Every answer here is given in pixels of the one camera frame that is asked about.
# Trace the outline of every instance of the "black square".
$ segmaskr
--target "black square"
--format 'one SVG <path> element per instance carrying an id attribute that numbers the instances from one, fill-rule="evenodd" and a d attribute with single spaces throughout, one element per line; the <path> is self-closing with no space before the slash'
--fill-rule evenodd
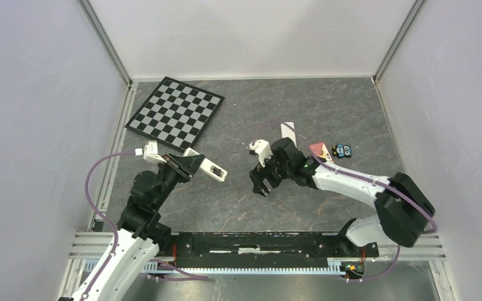
<path id="1" fill-rule="evenodd" d="M 165 141 L 169 142 L 169 143 L 173 143 L 174 138 L 176 138 L 176 137 L 173 136 L 173 135 L 168 135 L 167 138 L 165 138 Z"/>
<path id="2" fill-rule="evenodd" d="M 180 147 L 183 149 L 187 149 L 189 146 L 191 146 L 191 143 L 188 141 L 182 141 L 182 144 L 180 144 Z"/>
<path id="3" fill-rule="evenodd" d="M 218 100 L 216 105 L 209 103 L 216 98 Z M 198 142 L 203 131 L 210 123 L 210 119 L 216 114 L 223 101 L 224 97 L 166 77 L 139 107 L 126 124 L 126 127 L 149 139 L 158 140 L 160 143 L 166 144 L 177 151 L 184 151 L 187 147 L 191 147 Z M 169 104 L 170 108 L 163 107 L 166 104 Z M 184 108 L 183 113 L 176 112 L 180 110 L 180 108 Z M 202 116 L 204 110 L 208 111 L 206 116 Z M 150 121 L 143 122 L 145 117 Z M 197 119 L 199 120 L 200 129 L 193 128 Z M 161 130 L 156 128 L 159 127 L 159 124 L 164 126 Z M 171 133 L 175 128 L 178 132 L 177 135 Z M 165 135 L 166 139 L 160 139 L 158 137 L 162 135 Z"/>
<path id="4" fill-rule="evenodd" d="M 181 130 L 184 127 L 184 125 L 186 125 L 186 124 L 179 121 L 174 125 L 174 128 Z"/>
<path id="5" fill-rule="evenodd" d="M 153 132 L 151 133 L 151 135 L 157 137 L 160 133 L 161 133 L 161 130 L 153 129 Z"/>

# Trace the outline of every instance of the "blue toy car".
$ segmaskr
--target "blue toy car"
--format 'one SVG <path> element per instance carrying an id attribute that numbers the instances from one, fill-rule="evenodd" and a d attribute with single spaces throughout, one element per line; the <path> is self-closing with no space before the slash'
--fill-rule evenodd
<path id="1" fill-rule="evenodd" d="M 332 147 L 331 150 L 335 158 L 350 158 L 352 156 L 352 148 L 350 145 L 337 144 Z"/>

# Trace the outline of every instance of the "black metal base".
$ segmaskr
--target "black metal base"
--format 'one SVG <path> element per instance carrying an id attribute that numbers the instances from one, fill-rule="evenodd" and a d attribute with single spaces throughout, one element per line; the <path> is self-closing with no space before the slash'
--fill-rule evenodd
<path id="1" fill-rule="evenodd" d="M 342 238 L 324 232 L 173 233 L 176 266 L 180 268 L 323 268 L 328 258 L 361 258 L 361 248 L 340 246 Z M 173 256 L 164 248 L 158 256 Z M 378 246 L 365 247 L 378 257 Z"/>

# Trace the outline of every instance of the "black and white checkered board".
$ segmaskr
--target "black and white checkered board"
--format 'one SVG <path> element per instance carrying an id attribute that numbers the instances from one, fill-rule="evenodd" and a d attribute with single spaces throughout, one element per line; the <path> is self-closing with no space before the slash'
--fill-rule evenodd
<path id="1" fill-rule="evenodd" d="M 164 78 L 126 127 L 178 151 L 193 147 L 224 97 Z"/>

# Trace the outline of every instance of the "purple cable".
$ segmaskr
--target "purple cable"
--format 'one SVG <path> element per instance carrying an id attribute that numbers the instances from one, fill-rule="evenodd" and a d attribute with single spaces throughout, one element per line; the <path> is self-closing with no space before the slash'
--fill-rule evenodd
<path id="1" fill-rule="evenodd" d="M 186 275 L 186 276 L 188 277 L 188 278 L 158 278 L 158 281 L 208 280 L 208 277 L 207 277 L 207 276 L 199 276 L 199 275 L 191 274 L 191 273 L 188 273 L 188 272 L 184 272 L 184 271 L 180 270 L 179 268 L 174 267 L 174 266 L 170 265 L 169 263 L 166 263 L 165 261 L 162 261 L 162 260 L 159 260 L 159 259 L 152 259 L 152 260 L 149 261 L 149 262 L 161 263 L 162 265 L 170 268 L 171 270 L 177 271 L 178 273 L 180 273 L 180 274 L 182 274 L 182 275 Z"/>
<path id="2" fill-rule="evenodd" d="M 437 223 L 435 223 L 435 221 L 431 218 L 431 216 L 429 216 L 429 214 L 427 214 L 427 212 L 425 212 L 418 204 L 416 204 L 415 202 L 413 202 L 413 200 L 411 200 L 408 196 L 406 196 L 405 194 L 401 193 L 400 191 L 398 191 L 398 189 L 392 187 L 392 186 L 389 186 L 385 183 L 382 183 L 382 182 L 379 182 L 379 181 L 373 181 L 371 180 L 370 178 L 368 177 L 363 177 L 359 174 L 355 174 L 353 172 L 348 172 L 348 171 L 342 171 L 342 170 L 339 170 L 339 169 L 336 169 L 334 167 L 331 167 L 331 166 L 328 166 L 326 165 L 324 162 L 322 162 L 322 160 L 311 150 L 311 148 L 309 147 L 308 145 L 308 139 L 305 138 L 304 136 L 300 135 L 295 129 L 293 129 L 289 124 L 281 121 L 281 120 L 278 120 L 278 119 L 273 119 L 273 118 L 270 118 L 270 119 L 267 119 L 265 121 L 263 121 L 257 128 L 256 130 L 256 133 L 254 135 L 254 138 L 252 139 L 252 142 L 250 143 L 251 145 L 254 145 L 255 142 L 256 142 L 256 139 L 257 139 L 257 136 L 259 134 L 259 131 L 261 130 L 262 126 L 264 124 L 268 124 L 269 122 L 278 122 L 280 124 L 283 124 L 285 125 L 287 128 L 289 128 L 290 130 L 292 130 L 297 136 L 300 136 L 302 139 L 304 139 L 304 143 L 306 144 L 306 146 L 308 147 L 309 149 L 309 152 L 311 153 L 311 155 L 313 156 L 313 158 L 321 165 L 323 166 L 324 168 L 326 168 L 327 170 L 329 171 L 332 171 L 332 172 L 335 172 L 337 174 L 342 174 L 344 176 L 349 176 L 349 177 L 353 177 L 355 179 L 359 179 L 361 181 L 364 181 L 364 182 L 367 182 L 369 184 L 372 184 L 372 185 L 379 185 L 385 189 L 388 189 L 389 191 L 391 191 L 392 193 L 396 194 L 397 196 L 399 196 L 401 199 L 403 199 L 404 201 L 408 202 L 411 206 L 413 206 L 413 208 L 415 208 L 418 212 L 420 212 L 421 215 L 423 215 L 423 217 L 425 217 L 427 219 L 427 221 L 431 224 L 431 227 L 432 229 L 431 230 L 428 230 L 428 231 L 425 231 L 424 233 L 435 233 L 437 232 Z M 391 271 L 393 269 L 393 267 L 395 266 L 396 264 L 396 261 L 398 260 L 398 257 L 400 256 L 400 249 L 401 249 L 401 246 L 400 245 L 397 245 L 397 249 L 396 249 L 396 255 L 394 256 L 394 259 L 393 261 L 390 263 L 390 265 L 381 273 L 379 274 L 376 274 L 374 276 L 370 276 L 370 277 L 366 277 L 366 278 L 362 278 L 361 280 L 360 279 L 349 279 L 348 281 L 349 282 L 364 282 L 364 281 L 368 281 L 368 280 L 374 280 L 376 278 L 379 278 L 385 274 L 387 274 L 389 271 Z"/>
<path id="3" fill-rule="evenodd" d="M 93 171 L 95 170 L 95 168 L 100 164 L 102 163 L 103 161 L 105 161 L 106 159 L 110 159 L 111 157 L 117 157 L 117 156 L 124 156 L 124 155 L 134 155 L 135 152 L 132 151 L 132 152 L 118 152 L 118 153 L 115 153 L 115 154 L 111 154 L 111 155 L 107 155 L 105 157 L 102 157 L 100 158 L 97 162 L 95 162 L 95 164 L 93 164 L 93 166 L 91 167 L 90 171 L 88 172 L 88 175 L 86 176 L 86 181 L 84 183 L 84 191 L 85 191 L 85 194 L 86 194 L 86 199 L 88 201 L 88 204 L 90 205 L 90 207 L 93 209 L 93 211 L 95 211 L 95 213 L 97 213 L 97 215 L 100 216 L 100 218 L 102 218 L 102 220 L 104 220 L 108 226 L 110 226 L 110 229 L 112 230 L 112 232 L 114 233 L 114 244 L 112 245 L 112 249 L 110 250 L 110 253 L 114 253 L 115 252 L 115 249 L 117 248 L 117 242 L 119 241 L 119 235 L 117 234 L 117 228 L 115 227 L 115 225 L 113 224 L 113 222 L 111 220 L 108 219 L 108 217 L 106 217 L 106 215 L 104 215 L 96 206 L 95 204 L 93 203 L 93 201 L 91 200 L 91 197 L 90 197 L 90 191 L 89 191 L 89 184 L 90 184 L 90 178 L 91 178 L 91 175 L 93 173 Z M 97 281 L 97 279 L 99 278 L 100 274 L 102 273 L 102 271 L 104 270 L 104 268 L 108 265 L 108 262 L 110 262 L 110 259 L 112 257 L 111 256 L 108 256 L 106 258 L 106 260 L 104 260 L 104 262 L 102 263 L 102 265 L 100 266 L 99 270 L 97 271 L 97 273 L 95 274 L 95 276 L 92 278 L 92 281 L 90 281 L 90 283 L 88 284 L 88 286 L 86 287 L 86 289 L 84 290 L 84 293 L 88 294 L 89 291 L 92 289 L 93 285 L 95 284 L 95 282 Z M 155 260 L 153 259 L 152 261 L 157 261 L 157 262 L 161 262 L 162 264 L 165 264 L 169 267 L 172 267 L 172 268 L 175 268 L 171 265 L 169 265 L 168 263 L 164 263 L 163 261 L 161 260 Z M 171 280 L 167 280 L 167 281 L 188 281 L 188 280 L 203 280 L 203 279 L 208 279 L 208 277 L 206 276 L 198 276 L 198 275 L 193 275 L 193 274 L 189 274 L 189 273 L 186 273 L 186 272 L 183 272 L 184 275 L 186 276 L 189 276 L 189 277 L 192 277 L 192 278 L 182 278 L 181 280 L 177 280 L 176 278 L 172 278 Z"/>

